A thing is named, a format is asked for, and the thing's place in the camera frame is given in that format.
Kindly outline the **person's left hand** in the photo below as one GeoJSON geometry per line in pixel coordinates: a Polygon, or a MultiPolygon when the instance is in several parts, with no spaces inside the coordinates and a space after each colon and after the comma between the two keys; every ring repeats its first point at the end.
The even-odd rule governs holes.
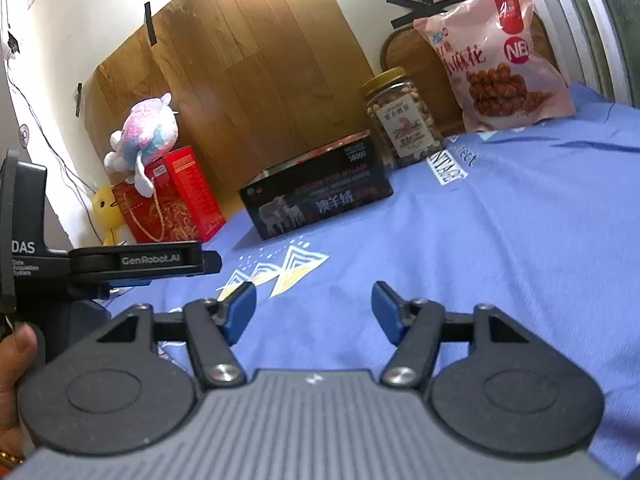
{"type": "Polygon", "coordinates": [[[24,457],[16,386],[35,361],[37,350],[37,336],[27,323],[0,344],[1,451],[16,458],[24,457]]]}

